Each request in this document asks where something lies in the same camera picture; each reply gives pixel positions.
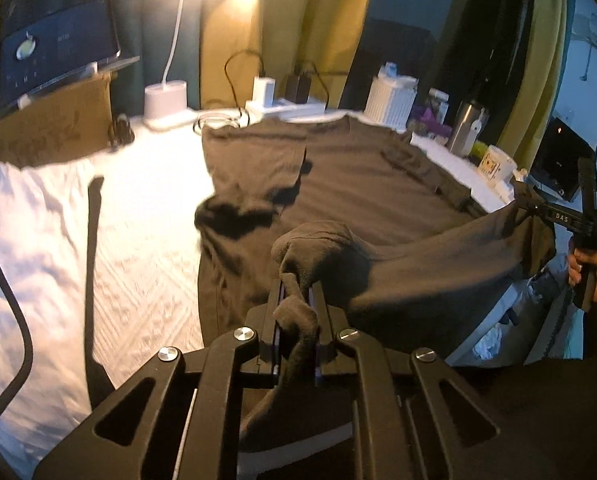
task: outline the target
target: white basket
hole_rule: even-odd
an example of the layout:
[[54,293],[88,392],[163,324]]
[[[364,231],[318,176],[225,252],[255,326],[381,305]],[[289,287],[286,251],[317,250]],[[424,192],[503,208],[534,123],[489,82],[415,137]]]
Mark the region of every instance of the white basket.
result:
[[378,124],[405,132],[416,93],[413,88],[400,88],[375,77],[365,107],[365,115]]

